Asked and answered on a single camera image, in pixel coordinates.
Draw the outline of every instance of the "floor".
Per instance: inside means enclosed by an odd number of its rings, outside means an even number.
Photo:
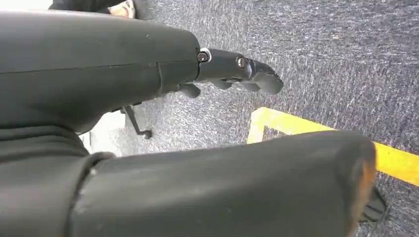
[[[262,106],[419,155],[417,0],[136,0],[139,18],[193,32],[201,46],[236,51],[271,65],[278,95],[202,84],[135,107],[145,141],[124,128],[95,129],[94,151],[118,155],[245,143],[251,112]],[[378,175],[385,219],[358,237],[419,237],[419,188]]]

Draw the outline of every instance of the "black plastic casing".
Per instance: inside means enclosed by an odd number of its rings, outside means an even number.
[[[0,128],[56,124],[83,132],[105,112],[198,75],[196,37],[151,22],[1,10],[0,32],[0,110],[8,113]]]

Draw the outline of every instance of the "metal screw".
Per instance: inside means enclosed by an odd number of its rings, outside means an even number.
[[[244,68],[245,67],[245,59],[243,57],[237,57],[236,62],[237,62],[237,66],[239,66],[239,68]]]
[[[206,62],[206,61],[208,61],[208,55],[207,55],[207,53],[205,53],[205,52],[200,52],[200,53],[198,54],[198,62],[200,62],[200,63],[204,63],[204,62]]]

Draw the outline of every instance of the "floor marking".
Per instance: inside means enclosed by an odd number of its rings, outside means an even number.
[[[247,143],[261,142],[266,126],[287,135],[334,130],[303,118],[262,107],[251,114]],[[377,169],[379,171],[419,186],[419,156],[381,143],[374,142],[374,144],[377,150]]]

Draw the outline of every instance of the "prosthetic arm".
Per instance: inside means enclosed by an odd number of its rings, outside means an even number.
[[[0,95],[19,95],[1,100],[9,116],[0,126],[48,123],[85,132],[104,113],[129,104],[176,91],[196,97],[198,82],[222,89],[239,82],[272,94],[283,85],[263,63],[201,49],[188,31],[140,20],[2,11],[0,30]]]

